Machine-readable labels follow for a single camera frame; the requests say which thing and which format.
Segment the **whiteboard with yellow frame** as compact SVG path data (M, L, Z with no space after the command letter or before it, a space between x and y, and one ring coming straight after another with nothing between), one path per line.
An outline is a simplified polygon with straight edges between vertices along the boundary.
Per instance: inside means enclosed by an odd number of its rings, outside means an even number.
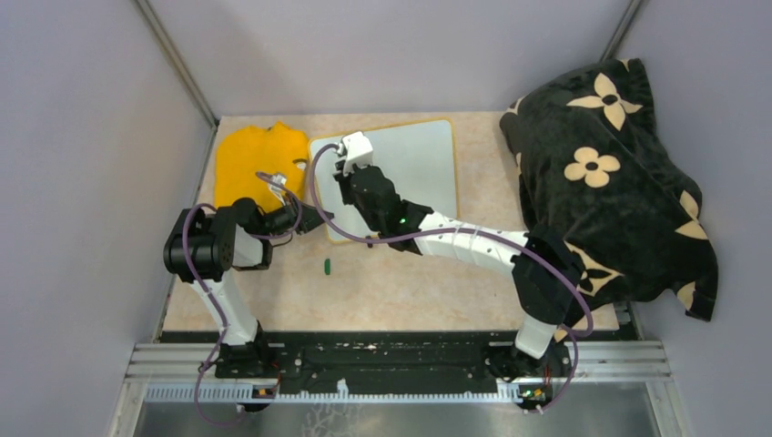
M426 205L445 216L459 216L452 123L445 118L365 129L371 142L373 163L395 185L402 198ZM343 204L340 186L333 178L338 157L324 153L315 171L321 206L338 227L357 237L371 236L360 213Z

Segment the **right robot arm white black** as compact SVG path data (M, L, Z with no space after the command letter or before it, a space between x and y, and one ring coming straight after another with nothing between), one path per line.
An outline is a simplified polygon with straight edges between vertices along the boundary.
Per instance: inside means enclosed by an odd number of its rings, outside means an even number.
M549 360L548 346L564 323L584 271L581 258L552 229L503 231L474 226L401 198L380 168L355 166L333 174L342 201L361 215L373 236L390 248L456 259L511 276L525 312L513 349L513 365L537 374Z

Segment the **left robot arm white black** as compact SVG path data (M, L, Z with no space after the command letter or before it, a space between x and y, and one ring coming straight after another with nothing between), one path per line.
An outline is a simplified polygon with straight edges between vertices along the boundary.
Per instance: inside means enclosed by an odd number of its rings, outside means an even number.
M217 350L204 363L220 379L265 378L278 364L258 319L238 290L237 271L266 270L273 240L321 226L319 212L289 200L266 212L251 198L208 214L202 206L182 210L163 248L169 273L191 285L218 323Z

